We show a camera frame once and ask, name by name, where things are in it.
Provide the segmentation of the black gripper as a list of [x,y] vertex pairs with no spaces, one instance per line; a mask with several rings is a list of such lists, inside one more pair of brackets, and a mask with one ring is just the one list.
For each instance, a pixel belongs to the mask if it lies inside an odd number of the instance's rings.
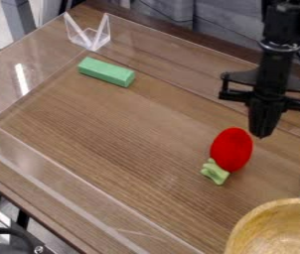
[[[300,111],[300,78],[289,76],[300,43],[275,44],[262,40],[258,44],[262,52],[257,68],[220,74],[219,99],[249,105],[249,131],[263,138],[273,133],[282,113]],[[269,102],[266,106],[259,99]]]

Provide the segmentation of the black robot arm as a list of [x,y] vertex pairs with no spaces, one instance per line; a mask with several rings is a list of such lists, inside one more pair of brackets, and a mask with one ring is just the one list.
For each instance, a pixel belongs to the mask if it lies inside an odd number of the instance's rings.
[[261,0],[261,59],[255,69],[223,72],[219,99],[247,107],[249,132],[267,137],[287,110],[300,111],[300,78],[290,75],[300,52],[300,0]]

